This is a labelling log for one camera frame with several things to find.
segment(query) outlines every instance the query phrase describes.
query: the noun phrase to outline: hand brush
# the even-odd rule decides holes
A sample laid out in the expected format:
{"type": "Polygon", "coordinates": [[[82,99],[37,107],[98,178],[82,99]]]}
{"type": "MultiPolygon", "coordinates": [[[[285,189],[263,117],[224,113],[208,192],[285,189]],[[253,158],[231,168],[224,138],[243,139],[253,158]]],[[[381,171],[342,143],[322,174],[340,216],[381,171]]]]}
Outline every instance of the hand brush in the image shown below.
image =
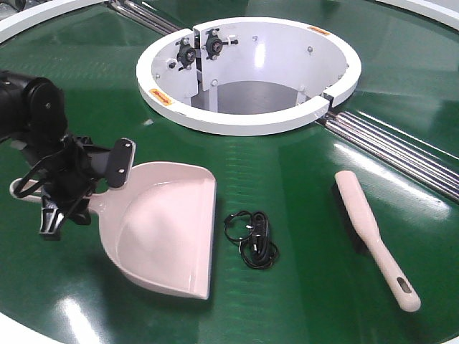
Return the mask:
{"type": "Polygon", "coordinates": [[[351,234],[351,239],[356,239],[354,248],[361,250],[366,245],[384,275],[400,308],[407,312],[419,310],[421,300],[384,245],[376,219],[355,173],[339,171],[335,174],[335,179],[339,194],[354,229],[353,234],[351,234]]]}

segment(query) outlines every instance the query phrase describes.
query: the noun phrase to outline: brush bristles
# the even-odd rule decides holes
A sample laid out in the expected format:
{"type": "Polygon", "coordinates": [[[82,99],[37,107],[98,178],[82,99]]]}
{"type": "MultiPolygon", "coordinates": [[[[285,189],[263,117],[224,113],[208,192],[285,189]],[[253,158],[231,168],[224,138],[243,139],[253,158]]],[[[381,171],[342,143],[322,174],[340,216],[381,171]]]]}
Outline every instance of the brush bristles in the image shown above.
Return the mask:
{"type": "Polygon", "coordinates": [[[366,247],[365,242],[357,234],[354,226],[352,225],[351,218],[347,213],[346,206],[344,205],[343,199],[341,197],[341,194],[339,193],[338,185],[336,184],[336,182],[331,187],[331,193],[333,194],[333,197],[336,200],[336,205],[341,215],[346,233],[348,234],[349,239],[351,240],[352,247],[355,249],[357,253],[366,254],[367,252],[369,252],[368,247],[366,247]]]}

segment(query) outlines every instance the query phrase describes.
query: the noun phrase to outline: green conveyor belt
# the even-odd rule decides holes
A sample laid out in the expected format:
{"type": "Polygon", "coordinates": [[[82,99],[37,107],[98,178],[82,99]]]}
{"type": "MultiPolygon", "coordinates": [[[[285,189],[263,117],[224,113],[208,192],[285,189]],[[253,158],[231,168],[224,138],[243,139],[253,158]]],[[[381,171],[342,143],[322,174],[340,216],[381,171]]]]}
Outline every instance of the green conveyor belt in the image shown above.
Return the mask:
{"type": "MultiPolygon", "coordinates": [[[[364,0],[151,4],[186,27],[229,16],[275,16],[337,34],[363,64],[356,92],[337,110],[393,125],[438,148],[423,145],[459,170],[457,31],[364,0]]],[[[433,344],[459,334],[458,204],[316,123],[236,138],[161,117],[143,101],[135,76],[138,57],[160,37],[104,5],[91,6],[0,45],[0,68],[50,78],[65,91],[71,131],[98,145],[133,139],[135,164],[177,161],[215,175],[211,297],[170,297],[129,282],[107,258],[96,216],[90,226],[66,223],[60,242],[41,240],[39,206],[8,192],[28,167],[4,143],[2,313],[64,343],[89,343],[66,316],[66,302],[79,307],[99,343],[433,344]],[[153,124],[144,125],[149,118],[153,124]],[[419,312],[401,311],[374,260],[352,249],[331,193],[333,175],[342,169],[359,177],[384,241],[422,299],[419,312]],[[281,252],[272,269],[248,269],[225,239],[222,221],[240,209],[262,209],[270,217],[281,252]]]]}

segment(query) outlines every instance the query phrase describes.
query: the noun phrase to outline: bolt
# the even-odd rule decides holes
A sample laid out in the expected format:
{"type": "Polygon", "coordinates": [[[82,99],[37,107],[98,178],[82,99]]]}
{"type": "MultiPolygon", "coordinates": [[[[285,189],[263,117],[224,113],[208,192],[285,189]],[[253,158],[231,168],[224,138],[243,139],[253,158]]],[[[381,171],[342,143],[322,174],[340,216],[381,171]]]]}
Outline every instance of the bolt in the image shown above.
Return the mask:
{"type": "Polygon", "coordinates": [[[194,60],[196,59],[196,52],[194,51],[194,49],[189,49],[189,50],[186,52],[185,59],[186,59],[188,62],[194,62],[194,60]]]}
{"type": "Polygon", "coordinates": [[[214,43],[212,43],[212,46],[210,49],[212,50],[212,52],[216,52],[218,54],[222,51],[222,48],[223,48],[222,42],[220,40],[217,40],[214,43]]]}

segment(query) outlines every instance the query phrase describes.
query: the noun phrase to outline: warning label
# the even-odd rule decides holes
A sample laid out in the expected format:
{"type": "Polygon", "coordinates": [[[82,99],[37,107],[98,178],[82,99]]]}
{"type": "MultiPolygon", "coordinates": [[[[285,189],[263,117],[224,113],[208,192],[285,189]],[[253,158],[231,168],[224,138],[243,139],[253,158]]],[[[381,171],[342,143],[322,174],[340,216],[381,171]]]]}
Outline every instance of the warning label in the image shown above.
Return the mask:
{"type": "Polygon", "coordinates": [[[158,90],[157,88],[152,88],[150,93],[154,95],[154,97],[163,103],[164,106],[172,104],[172,99],[167,96],[166,93],[158,90]]]}
{"type": "Polygon", "coordinates": [[[330,32],[325,31],[324,29],[321,29],[320,27],[309,27],[308,29],[318,32],[319,34],[323,34],[325,36],[328,36],[330,34],[330,32]]]}

